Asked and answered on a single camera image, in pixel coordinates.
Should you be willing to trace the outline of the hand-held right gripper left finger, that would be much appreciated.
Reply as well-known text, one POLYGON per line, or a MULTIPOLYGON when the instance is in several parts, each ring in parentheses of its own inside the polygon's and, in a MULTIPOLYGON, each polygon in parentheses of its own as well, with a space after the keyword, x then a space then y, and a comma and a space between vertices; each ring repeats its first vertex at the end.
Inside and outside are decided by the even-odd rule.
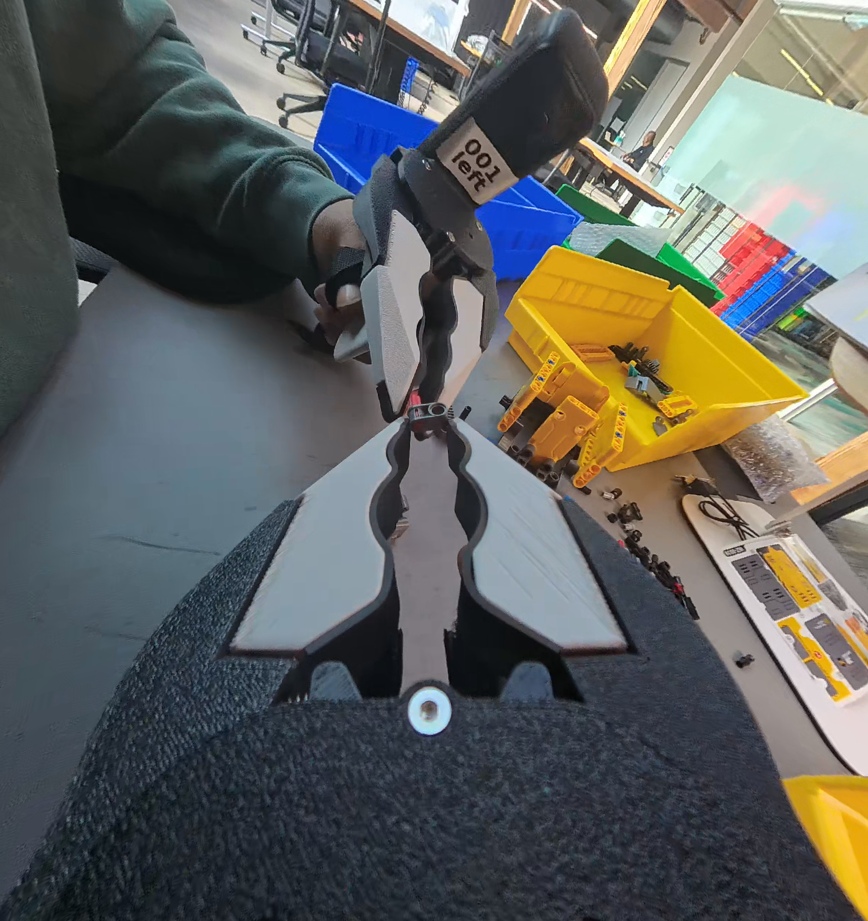
POLYGON ((280 692, 323 664, 359 692, 399 692, 403 634, 391 539, 404 512, 406 422, 388 425, 305 490, 228 639, 228 653, 291 663, 280 692))

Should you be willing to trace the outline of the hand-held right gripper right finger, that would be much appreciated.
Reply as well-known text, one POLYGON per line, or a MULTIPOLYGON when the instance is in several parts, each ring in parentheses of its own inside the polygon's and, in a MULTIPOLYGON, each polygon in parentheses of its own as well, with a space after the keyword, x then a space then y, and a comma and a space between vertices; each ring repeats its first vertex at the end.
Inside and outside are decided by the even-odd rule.
POLYGON ((464 421, 456 422, 456 687, 504 689, 522 665, 577 688, 567 661, 619 654, 614 617, 563 500, 464 421))

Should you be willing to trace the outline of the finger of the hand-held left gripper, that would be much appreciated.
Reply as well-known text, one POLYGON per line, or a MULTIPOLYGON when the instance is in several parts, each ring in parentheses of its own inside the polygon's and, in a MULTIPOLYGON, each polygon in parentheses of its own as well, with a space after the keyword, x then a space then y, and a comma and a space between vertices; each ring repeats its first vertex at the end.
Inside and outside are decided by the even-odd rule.
POLYGON ((453 277, 435 287, 424 308, 420 400, 453 404, 483 353, 484 297, 453 277))
POLYGON ((371 368, 385 421, 396 420, 421 364, 419 294, 430 255, 409 221, 392 221, 382 262, 362 281, 362 305, 371 368))

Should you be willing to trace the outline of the yellow black lego model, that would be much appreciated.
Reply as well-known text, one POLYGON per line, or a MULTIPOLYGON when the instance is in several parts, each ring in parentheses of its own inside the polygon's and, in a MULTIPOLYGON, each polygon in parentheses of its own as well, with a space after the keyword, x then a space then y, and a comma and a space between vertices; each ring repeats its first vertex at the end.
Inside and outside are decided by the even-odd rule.
POLYGON ((589 493, 590 482, 622 457, 626 406, 573 355, 554 350, 536 361, 531 380, 501 399, 497 445, 547 486, 566 477, 589 493))

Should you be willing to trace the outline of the person's left forearm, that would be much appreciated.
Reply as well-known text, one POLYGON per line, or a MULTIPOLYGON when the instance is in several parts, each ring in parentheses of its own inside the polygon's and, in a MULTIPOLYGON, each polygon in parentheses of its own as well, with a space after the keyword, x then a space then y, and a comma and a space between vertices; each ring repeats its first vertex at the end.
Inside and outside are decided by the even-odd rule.
POLYGON ((321 283, 313 222, 350 195, 320 156, 243 110, 167 2, 24 5, 61 172, 321 283))

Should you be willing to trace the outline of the pile of small lego pins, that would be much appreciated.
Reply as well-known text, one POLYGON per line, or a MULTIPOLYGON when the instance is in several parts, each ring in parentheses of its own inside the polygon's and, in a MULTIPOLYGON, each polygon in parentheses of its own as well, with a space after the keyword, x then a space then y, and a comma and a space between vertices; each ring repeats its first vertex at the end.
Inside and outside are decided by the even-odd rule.
POLYGON ((670 562, 653 553, 644 543, 643 534, 637 523, 644 521, 642 512, 636 502, 623 502, 620 487, 595 488, 590 485, 575 485, 578 475, 578 451, 573 449, 562 460, 536 461, 533 447, 524 444, 520 432, 506 433, 497 443, 509 457, 526 467, 539 479, 553 488, 557 488, 562 478, 571 482, 574 490, 586 496, 596 493, 602 501, 611 504, 611 508, 604 513, 607 520, 617 529, 618 544, 624 548, 631 558, 644 570, 649 572, 659 584, 669 593, 678 605, 695 622, 700 621, 699 611, 686 590, 680 576, 676 574, 670 562))

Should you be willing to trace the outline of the black lego parts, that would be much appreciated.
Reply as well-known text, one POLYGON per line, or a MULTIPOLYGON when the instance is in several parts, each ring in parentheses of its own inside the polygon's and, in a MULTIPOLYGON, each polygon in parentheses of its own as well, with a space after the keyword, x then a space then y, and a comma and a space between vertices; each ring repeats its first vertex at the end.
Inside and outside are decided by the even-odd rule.
POLYGON ((633 367, 635 374, 647 377, 664 394, 673 392, 672 385, 668 384, 659 375, 660 363, 657 359, 647 357, 647 346, 638 346, 633 342, 625 345, 611 344, 608 350, 624 366, 633 367))

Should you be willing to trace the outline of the person's left hand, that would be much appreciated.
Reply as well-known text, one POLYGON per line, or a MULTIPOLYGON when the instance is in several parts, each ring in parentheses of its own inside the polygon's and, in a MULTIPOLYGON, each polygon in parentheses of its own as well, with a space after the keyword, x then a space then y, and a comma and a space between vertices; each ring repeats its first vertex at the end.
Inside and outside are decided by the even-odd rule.
POLYGON ((322 282, 313 290, 316 302, 314 315, 325 339, 332 346, 342 332, 357 328, 363 321, 363 307, 359 284, 345 284, 329 301, 325 281, 333 273, 338 252, 344 248, 366 248, 366 239, 354 218, 353 199, 336 201, 319 213, 311 230, 313 256, 322 282))

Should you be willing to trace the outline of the wooden office table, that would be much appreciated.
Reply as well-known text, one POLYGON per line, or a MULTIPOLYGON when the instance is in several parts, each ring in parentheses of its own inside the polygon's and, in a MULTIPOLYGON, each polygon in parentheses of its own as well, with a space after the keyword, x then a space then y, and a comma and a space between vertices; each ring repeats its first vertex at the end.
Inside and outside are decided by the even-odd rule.
POLYGON ((587 136, 581 138, 574 147, 557 156, 543 179, 543 185, 549 186, 557 175, 561 177, 562 167, 566 166, 569 160, 573 161, 577 154, 589 161, 588 178, 600 178, 602 173, 609 171, 617 177, 624 190, 629 192, 630 198, 620 210, 624 218, 631 217, 642 202, 653 208, 664 209, 669 214, 681 215, 685 212, 684 207, 671 201, 664 193, 652 186, 649 180, 642 178, 635 168, 625 164, 622 157, 613 155, 587 136))

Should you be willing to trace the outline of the clear plastic bag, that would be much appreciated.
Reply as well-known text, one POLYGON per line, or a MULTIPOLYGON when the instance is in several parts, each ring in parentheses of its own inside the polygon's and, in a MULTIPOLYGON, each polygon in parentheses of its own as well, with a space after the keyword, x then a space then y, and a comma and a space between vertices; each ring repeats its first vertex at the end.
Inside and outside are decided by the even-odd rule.
POLYGON ((669 239, 670 230, 664 227, 581 221, 569 234, 566 242, 574 251, 599 258, 603 250, 620 241, 655 258, 669 239))

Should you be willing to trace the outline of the black office chair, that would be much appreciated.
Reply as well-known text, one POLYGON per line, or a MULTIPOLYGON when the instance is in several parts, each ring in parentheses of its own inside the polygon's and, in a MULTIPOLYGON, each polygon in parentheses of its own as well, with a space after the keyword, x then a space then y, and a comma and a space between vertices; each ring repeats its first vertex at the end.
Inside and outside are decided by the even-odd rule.
POLYGON ((260 52, 278 51, 277 70, 294 64, 322 84, 318 95, 284 93, 277 100, 279 126, 290 116, 322 112, 331 89, 342 85, 371 94, 390 23, 390 2, 263 2, 242 25, 245 40, 257 40, 260 52))

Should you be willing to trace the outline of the green storage bin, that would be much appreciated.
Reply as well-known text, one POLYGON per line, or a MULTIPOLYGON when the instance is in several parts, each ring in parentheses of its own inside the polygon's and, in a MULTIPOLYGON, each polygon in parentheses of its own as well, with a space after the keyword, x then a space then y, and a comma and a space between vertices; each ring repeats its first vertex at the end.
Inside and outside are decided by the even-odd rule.
POLYGON ((669 243, 669 230, 634 224, 621 213, 563 184, 556 196, 571 207, 581 222, 565 246, 582 255, 652 275, 681 286, 706 307, 715 307, 724 293, 669 243))

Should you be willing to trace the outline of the large yellow storage bin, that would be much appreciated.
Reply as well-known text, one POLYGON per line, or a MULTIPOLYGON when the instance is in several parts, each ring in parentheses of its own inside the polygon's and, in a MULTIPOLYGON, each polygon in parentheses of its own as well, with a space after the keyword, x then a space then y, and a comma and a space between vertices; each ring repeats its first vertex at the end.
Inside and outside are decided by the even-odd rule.
POLYGON ((722 444, 804 399, 797 385, 750 342, 681 286, 552 247, 524 280, 506 312, 509 344, 534 372, 537 358, 573 343, 647 346, 673 392, 699 407, 686 423, 666 424, 655 405, 624 388, 635 369, 619 361, 584 364, 626 406, 626 436, 613 472, 722 444))

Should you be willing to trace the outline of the bubble wrap sheet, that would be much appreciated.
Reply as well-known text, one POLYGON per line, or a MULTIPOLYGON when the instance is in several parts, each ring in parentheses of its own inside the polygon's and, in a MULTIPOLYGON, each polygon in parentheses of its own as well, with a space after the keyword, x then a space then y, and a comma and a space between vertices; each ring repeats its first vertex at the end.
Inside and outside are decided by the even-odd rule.
POLYGON ((738 465, 756 496, 767 503, 799 489, 831 483, 791 427, 776 415, 748 426, 721 447, 738 465))

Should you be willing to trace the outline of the printed instruction sheet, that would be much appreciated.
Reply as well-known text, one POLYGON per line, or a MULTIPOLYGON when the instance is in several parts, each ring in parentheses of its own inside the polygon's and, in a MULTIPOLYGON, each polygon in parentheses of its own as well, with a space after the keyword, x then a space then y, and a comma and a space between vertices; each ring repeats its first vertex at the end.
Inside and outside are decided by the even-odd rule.
POLYGON ((723 554, 836 705, 868 694, 868 616, 798 536, 750 539, 723 554))

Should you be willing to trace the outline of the stack of red blue bins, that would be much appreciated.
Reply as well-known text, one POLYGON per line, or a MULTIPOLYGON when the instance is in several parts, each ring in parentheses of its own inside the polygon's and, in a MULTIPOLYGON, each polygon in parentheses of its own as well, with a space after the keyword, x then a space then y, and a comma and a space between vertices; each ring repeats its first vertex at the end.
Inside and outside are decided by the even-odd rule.
POLYGON ((752 341, 801 314, 804 304, 835 282, 835 277, 762 228, 733 220, 719 235, 721 262, 710 279, 722 293, 710 311, 742 338, 752 341))

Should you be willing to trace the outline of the white book stand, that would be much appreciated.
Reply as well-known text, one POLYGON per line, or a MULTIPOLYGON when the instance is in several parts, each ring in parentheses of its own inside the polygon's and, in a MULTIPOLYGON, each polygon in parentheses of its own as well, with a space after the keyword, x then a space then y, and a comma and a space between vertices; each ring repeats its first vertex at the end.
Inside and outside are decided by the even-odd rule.
POLYGON ((868 432, 817 461, 831 483, 760 500, 721 444, 694 452, 691 475, 712 480, 682 490, 680 510, 697 540, 690 594, 701 628, 727 662, 774 759, 792 775, 830 767, 868 777, 868 694, 836 705, 805 670, 723 551, 761 537, 798 536, 868 616, 868 589, 820 530, 852 502, 868 500, 868 432))

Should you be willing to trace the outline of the open instruction booklet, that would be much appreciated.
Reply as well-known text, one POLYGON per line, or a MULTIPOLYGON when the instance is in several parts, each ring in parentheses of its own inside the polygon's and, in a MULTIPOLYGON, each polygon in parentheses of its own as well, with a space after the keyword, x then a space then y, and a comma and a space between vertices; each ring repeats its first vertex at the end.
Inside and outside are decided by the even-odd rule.
POLYGON ((868 260, 812 296, 806 308, 868 353, 868 260))

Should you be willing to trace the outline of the person's green sweatshirt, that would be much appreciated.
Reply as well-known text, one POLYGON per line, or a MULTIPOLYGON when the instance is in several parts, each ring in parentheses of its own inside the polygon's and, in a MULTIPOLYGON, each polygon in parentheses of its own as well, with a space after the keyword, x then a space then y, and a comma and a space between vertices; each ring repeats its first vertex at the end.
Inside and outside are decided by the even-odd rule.
POLYGON ((0 439, 77 326, 78 279, 24 2, 0 2, 0 439))

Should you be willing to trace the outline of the yellow bin with small parts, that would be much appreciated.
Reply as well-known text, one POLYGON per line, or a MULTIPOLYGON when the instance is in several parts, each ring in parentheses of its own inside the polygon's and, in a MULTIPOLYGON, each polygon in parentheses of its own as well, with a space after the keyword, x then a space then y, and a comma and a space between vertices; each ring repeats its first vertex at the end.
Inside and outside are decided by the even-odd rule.
POLYGON ((811 842, 868 920, 868 777, 793 777, 786 794, 811 842))

